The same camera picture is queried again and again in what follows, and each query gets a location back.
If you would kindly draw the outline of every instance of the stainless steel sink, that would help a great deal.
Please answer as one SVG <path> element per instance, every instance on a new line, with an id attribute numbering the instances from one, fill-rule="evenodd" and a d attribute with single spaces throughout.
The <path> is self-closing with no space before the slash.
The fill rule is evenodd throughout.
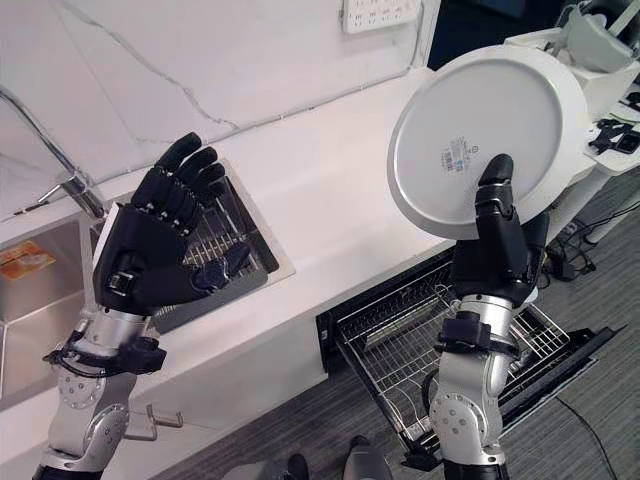
<path id="1" fill-rule="evenodd" d="M 30 241 L 55 261 L 15 280 L 0 275 L 0 410 L 54 385 L 42 357 L 70 334 L 84 303 L 78 222 Z"/>
<path id="2" fill-rule="evenodd" d="M 185 262 L 212 260 L 238 241 L 251 246 L 250 261 L 227 288 L 215 295 L 158 312 L 149 328 L 159 334 L 294 271 L 233 169 L 224 159 L 222 163 L 228 175 L 226 191 L 190 237 Z M 129 196 L 117 200 L 126 201 Z M 42 357 L 64 342 L 79 320 L 85 306 L 83 284 L 91 285 L 90 249 L 95 248 L 102 225 L 101 221 L 75 220 L 36 235 L 29 241 L 55 262 L 17 280 L 0 275 L 0 411 L 55 384 L 51 368 Z"/>

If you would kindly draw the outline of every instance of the chrome faucet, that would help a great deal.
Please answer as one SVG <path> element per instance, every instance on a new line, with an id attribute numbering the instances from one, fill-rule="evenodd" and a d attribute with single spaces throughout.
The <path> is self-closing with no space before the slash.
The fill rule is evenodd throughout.
<path id="1" fill-rule="evenodd" d="M 60 177 L 58 185 L 42 195 L 34 205 L 28 207 L 32 210 L 48 203 L 48 198 L 56 191 L 62 189 L 78 204 L 80 208 L 92 218 L 99 219 L 105 216 L 105 208 L 95 188 L 95 182 L 91 177 L 80 170 L 69 157 L 58 147 L 47 130 L 38 119 L 29 111 L 24 103 L 7 88 L 0 85 L 0 100 L 6 102 L 31 129 L 36 137 L 42 141 L 47 150 L 60 162 L 66 172 Z"/>

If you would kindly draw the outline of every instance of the person's foot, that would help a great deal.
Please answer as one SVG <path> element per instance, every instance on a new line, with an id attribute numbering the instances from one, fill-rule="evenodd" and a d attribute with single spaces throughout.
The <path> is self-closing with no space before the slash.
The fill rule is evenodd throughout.
<path id="1" fill-rule="evenodd" d="M 309 466 L 305 458 L 299 453 L 291 455 L 287 468 L 295 480 L 309 480 Z"/>
<path id="2" fill-rule="evenodd" d="M 369 439 L 362 435 L 356 435 L 351 439 L 351 450 L 353 450 L 355 447 L 369 447 L 370 445 L 371 442 L 369 441 Z"/>

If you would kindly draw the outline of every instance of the electrical outlet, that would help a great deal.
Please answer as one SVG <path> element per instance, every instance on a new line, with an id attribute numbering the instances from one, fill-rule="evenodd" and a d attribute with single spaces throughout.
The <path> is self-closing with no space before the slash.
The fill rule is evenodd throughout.
<path id="1" fill-rule="evenodd" d="M 415 20 L 421 0 L 344 0 L 342 26 L 347 33 L 390 27 Z"/>

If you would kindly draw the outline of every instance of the drain rack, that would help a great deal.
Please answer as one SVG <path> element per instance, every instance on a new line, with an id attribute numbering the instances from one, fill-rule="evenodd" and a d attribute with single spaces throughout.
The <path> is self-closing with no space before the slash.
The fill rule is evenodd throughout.
<path id="1" fill-rule="evenodd" d="M 205 211 L 198 227 L 189 238 L 184 263 L 204 265 L 221 258 L 236 243 L 244 242 L 251 247 L 247 264 L 230 280 L 229 285 L 215 295 L 183 305 L 162 307 L 152 318 L 152 325 L 159 333 L 177 328 L 205 312 L 224 305 L 239 294 L 261 287 L 268 280 L 267 269 L 256 254 L 252 237 L 242 221 L 234 197 L 235 190 L 228 179 L 224 182 L 225 192 Z"/>
<path id="2" fill-rule="evenodd" d="M 434 345 L 442 320 L 459 307 L 450 267 L 446 261 L 336 321 L 338 347 L 409 450 L 406 464 L 423 470 L 439 462 L 438 439 L 422 401 L 422 381 L 438 368 Z M 514 316 L 510 333 L 521 358 L 510 366 L 501 404 L 548 374 L 554 361 L 568 355 L 571 343 L 570 335 L 534 305 Z M 434 459 L 412 464 L 412 454 L 425 451 Z"/>

